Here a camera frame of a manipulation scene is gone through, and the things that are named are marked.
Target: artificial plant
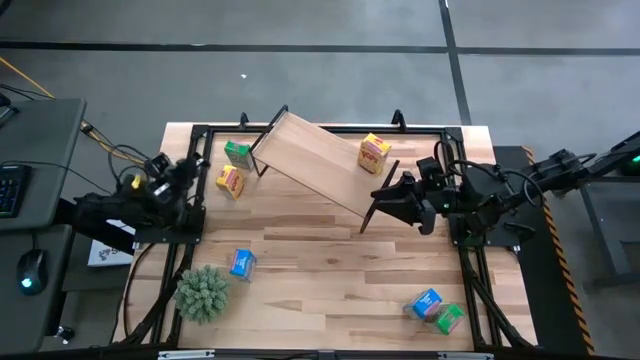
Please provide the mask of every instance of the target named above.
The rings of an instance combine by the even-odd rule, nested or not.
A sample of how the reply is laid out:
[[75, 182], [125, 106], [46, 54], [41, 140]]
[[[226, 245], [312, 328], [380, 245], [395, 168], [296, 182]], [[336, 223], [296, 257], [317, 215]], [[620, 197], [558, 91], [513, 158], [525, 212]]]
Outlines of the artificial plant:
[[229, 299], [229, 281], [207, 265], [200, 270], [186, 270], [178, 281], [174, 298], [180, 315], [202, 325], [222, 313]]

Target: gray floor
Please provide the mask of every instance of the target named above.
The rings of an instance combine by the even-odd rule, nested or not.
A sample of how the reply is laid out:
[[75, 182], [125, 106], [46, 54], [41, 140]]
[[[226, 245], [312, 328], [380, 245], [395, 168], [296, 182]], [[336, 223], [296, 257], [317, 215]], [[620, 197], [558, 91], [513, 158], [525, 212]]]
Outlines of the gray floor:
[[[635, 0], [449, 0], [458, 46], [640, 47]], [[15, 1], [3, 37], [31, 40], [284, 45], [444, 46], [437, 0]], [[1, 50], [58, 97], [88, 100], [87, 120], [117, 143], [157, 151], [168, 121], [267, 120], [287, 103], [313, 121], [459, 124], [446, 54], [123, 53]], [[640, 57], [460, 56], [474, 125], [498, 145], [531, 146], [539, 158], [566, 147], [603, 151], [638, 130]], [[29, 84], [0, 67], [3, 83]], [[113, 186], [106, 154], [80, 138], [72, 167]], [[91, 191], [70, 178], [65, 195]], [[606, 274], [577, 194], [552, 201], [576, 283]], [[640, 288], [586, 294], [597, 353], [637, 357]], [[73, 346], [104, 344], [119, 294], [70, 302], [88, 332]]]

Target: computer mouse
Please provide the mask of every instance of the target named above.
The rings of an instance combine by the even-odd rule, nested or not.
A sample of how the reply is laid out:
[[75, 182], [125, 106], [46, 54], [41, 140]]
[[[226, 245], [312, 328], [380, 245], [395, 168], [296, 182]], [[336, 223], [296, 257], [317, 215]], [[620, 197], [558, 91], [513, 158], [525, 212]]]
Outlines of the computer mouse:
[[26, 252], [18, 261], [16, 275], [18, 287], [23, 294], [37, 295], [47, 286], [46, 253], [33, 249]]

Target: green juice box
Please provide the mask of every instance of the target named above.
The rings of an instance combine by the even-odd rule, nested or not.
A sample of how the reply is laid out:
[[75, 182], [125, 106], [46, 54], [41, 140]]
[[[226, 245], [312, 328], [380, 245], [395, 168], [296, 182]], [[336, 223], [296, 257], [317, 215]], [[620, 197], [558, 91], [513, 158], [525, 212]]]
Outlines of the green juice box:
[[233, 166], [251, 170], [253, 168], [253, 161], [251, 160], [251, 153], [249, 152], [250, 148], [251, 146], [249, 145], [238, 144], [229, 140], [224, 146], [224, 152], [227, 153]]
[[449, 335], [463, 317], [464, 311], [458, 305], [442, 304], [436, 313], [427, 316], [424, 323], [430, 330]]

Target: blue box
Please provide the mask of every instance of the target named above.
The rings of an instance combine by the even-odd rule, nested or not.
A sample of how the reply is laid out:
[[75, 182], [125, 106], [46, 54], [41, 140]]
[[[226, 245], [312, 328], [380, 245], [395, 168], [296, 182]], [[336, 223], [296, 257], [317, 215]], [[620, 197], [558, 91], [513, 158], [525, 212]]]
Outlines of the blue box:
[[236, 249], [233, 256], [231, 270], [229, 274], [240, 278], [241, 280], [251, 282], [253, 268], [256, 265], [256, 257], [248, 249]]
[[442, 303], [440, 295], [435, 290], [429, 289], [411, 300], [403, 310], [413, 319], [424, 320], [428, 315], [438, 311], [440, 303]]

